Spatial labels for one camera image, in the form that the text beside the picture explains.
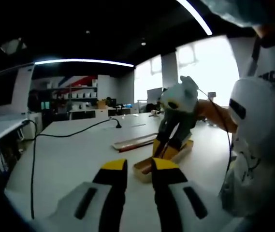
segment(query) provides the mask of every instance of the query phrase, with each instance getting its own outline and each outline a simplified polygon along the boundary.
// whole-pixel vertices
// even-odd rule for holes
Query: white table
[[[128,187],[121,231],[160,231],[159,216],[151,184],[139,182],[132,173],[134,163],[151,156],[152,146],[117,153],[111,144],[158,131],[160,117],[116,116],[69,138],[38,137],[34,174],[35,216],[45,217],[55,211],[58,200],[84,181],[91,182],[99,168],[111,160],[128,160]],[[43,133],[69,134],[98,122],[97,119],[54,122]],[[179,166],[188,180],[218,195],[228,164],[229,145],[225,131],[198,122],[192,130],[193,150]],[[33,144],[15,166],[6,194],[25,220],[30,220],[30,175]]]

